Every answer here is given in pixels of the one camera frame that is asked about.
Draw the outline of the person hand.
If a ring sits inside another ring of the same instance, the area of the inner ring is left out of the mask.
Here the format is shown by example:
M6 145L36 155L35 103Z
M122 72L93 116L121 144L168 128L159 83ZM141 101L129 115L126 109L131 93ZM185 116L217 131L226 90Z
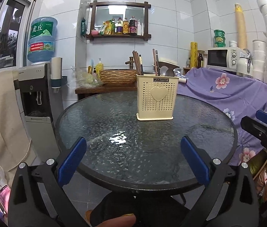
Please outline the person hand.
M125 214L121 217L106 220L97 227L132 227L136 222L136 216L134 214Z

